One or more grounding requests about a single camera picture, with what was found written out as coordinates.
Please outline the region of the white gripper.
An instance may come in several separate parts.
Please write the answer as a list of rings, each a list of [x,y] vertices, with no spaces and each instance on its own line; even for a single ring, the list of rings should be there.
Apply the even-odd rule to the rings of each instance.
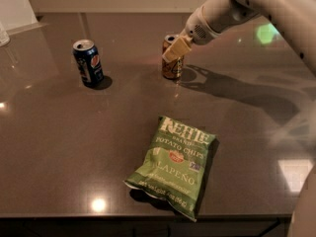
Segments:
[[[203,7],[197,8],[188,18],[182,31],[183,36],[178,36],[172,44],[163,52],[162,58],[170,63],[192,50],[192,43],[205,45],[216,39],[216,32],[206,21]]]

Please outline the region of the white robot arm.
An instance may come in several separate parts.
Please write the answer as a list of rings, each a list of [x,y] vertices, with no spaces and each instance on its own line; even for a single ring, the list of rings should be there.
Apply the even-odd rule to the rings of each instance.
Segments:
[[[196,229],[288,237],[315,206],[314,0],[207,0],[182,33],[181,85],[218,136]]]

